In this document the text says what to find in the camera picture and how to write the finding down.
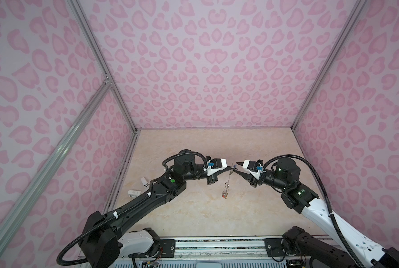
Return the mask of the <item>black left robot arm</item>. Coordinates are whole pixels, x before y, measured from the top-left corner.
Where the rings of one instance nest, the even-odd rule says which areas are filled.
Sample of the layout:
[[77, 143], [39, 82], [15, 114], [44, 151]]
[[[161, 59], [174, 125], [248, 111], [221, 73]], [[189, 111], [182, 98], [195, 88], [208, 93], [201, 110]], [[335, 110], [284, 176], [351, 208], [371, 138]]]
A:
[[108, 268], [120, 256], [144, 254], [158, 258], [161, 239], [150, 227], [139, 232], [129, 229], [153, 210], [169, 203], [187, 188], [187, 181], [205, 179], [208, 185], [232, 169], [225, 159], [182, 150], [162, 162], [164, 174], [153, 179], [148, 189], [125, 205], [106, 214], [93, 213], [87, 220], [79, 247], [93, 268]]

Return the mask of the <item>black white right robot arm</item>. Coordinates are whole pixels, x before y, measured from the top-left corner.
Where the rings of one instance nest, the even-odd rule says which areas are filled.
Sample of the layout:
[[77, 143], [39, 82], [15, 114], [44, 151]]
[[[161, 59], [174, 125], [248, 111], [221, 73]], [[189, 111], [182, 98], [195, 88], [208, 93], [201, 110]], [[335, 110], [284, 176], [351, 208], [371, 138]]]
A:
[[267, 185], [280, 193], [284, 204], [319, 226], [339, 247], [325, 243], [293, 226], [282, 236], [286, 255], [303, 253], [330, 268], [399, 268], [399, 251], [384, 248], [341, 218], [332, 208], [323, 182], [313, 165], [298, 155], [281, 155], [239, 162], [237, 172], [254, 188]]

